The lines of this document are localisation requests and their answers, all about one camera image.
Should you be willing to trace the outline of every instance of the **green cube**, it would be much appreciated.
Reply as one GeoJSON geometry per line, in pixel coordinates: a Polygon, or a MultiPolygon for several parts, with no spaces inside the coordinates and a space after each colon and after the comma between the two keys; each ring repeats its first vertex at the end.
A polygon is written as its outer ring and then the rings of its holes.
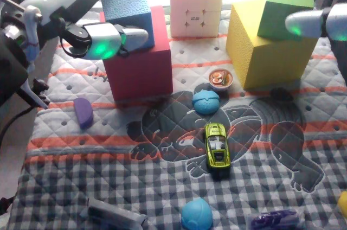
{"type": "Polygon", "coordinates": [[[258,36],[274,40],[300,40],[289,33],[285,26],[288,15],[313,9],[314,0],[266,0],[258,29],[258,36]]]}

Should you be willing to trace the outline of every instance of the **toy car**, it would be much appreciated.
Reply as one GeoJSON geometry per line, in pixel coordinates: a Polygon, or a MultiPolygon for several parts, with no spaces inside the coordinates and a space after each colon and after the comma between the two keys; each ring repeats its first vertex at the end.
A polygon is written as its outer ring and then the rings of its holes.
{"type": "Polygon", "coordinates": [[[205,125],[205,144],[207,165],[212,169],[230,167],[230,154],[223,124],[209,123],[205,125]]]}

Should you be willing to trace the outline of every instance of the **light blue sphere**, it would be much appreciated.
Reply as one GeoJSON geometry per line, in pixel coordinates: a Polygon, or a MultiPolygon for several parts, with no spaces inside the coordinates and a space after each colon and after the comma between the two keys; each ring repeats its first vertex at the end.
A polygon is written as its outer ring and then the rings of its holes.
{"type": "Polygon", "coordinates": [[[182,210],[182,226],[188,230],[208,230],[213,223],[212,210],[201,198],[188,202],[182,210]]]}
{"type": "Polygon", "coordinates": [[[192,103],[197,113],[209,115],[218,111],[220,98],[214,91],[202,90],[201,92],[194,94],[192,103]]]}

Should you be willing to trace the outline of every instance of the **quilt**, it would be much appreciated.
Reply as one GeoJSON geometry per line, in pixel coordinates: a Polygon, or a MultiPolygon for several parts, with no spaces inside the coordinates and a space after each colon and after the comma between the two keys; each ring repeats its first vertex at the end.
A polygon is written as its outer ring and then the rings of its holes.
{"type": "Polygon", "coordinates": [[[244,91],[225,50],[229,16],[215,39],[169,38],[174,92],[165,97],[115,103],[102,61],[57,47],[52,103],[37,113],[8,229],[113,229],[81,214],[88,197],[146,214],[144,229],[181,229],[182,208],[198,197],[213,229],[244,230],[247,214],[287,208],[303,211],[306,229],[347,229],[337,206],[347,189],[347,88],[329,41],[319,39],[300,81],[244,91]],[[231,70],[233,85],[214,115],[199,115],[192,97],[217,67],[231,70]],[[92,103],[87,130],[76,97],[92,103]],[[227,173],[207,169],[208,122],[228,132],[227,173]]]}

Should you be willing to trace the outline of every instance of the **red box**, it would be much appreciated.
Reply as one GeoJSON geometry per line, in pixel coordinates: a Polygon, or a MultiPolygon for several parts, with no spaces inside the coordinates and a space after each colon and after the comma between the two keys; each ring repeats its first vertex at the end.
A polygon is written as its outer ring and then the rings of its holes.
{"type": "MultiPolygon", "coordinates": [[[[129,57],[104,60],[115,100],[150,97],[172,93],[171,49],[166,32],[163,7],[151,7],[155,46],[129,57]]],[[[100,20],[105,21],[104,14],[100,20]]]]}

